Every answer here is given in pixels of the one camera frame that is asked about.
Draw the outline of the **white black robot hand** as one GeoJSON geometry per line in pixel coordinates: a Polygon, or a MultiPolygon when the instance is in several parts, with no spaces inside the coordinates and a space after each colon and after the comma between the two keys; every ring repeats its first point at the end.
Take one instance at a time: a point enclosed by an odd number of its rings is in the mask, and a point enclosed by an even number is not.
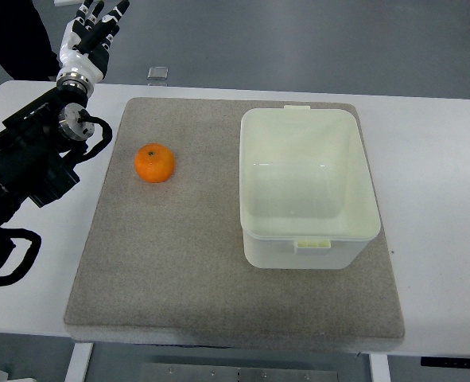
{"type": "Polygon", "coordinates": [[[57,83],[79,81],[88,87],[104,79],[111,43],[129,6],[128,1],[121,1],[102,15],[103,1],[82,2],[76,16],[64,31],[59,52],[61,69],[56,78],[57,83]]]}

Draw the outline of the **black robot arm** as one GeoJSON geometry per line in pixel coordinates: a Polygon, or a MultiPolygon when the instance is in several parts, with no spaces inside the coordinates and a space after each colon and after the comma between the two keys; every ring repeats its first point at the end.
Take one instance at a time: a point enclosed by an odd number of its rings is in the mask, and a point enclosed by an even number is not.
{"type": "Polygon", "coordinates": [[[60,199],[80,178],[76,165],[112,140],[110,125],[87,112],[93,84],[71,72],[54,88],[4,120],[0,131],[0,287],[21,280],[35,262],[41,237],[5,224],[30,199],[41,208],[60,199]]]}

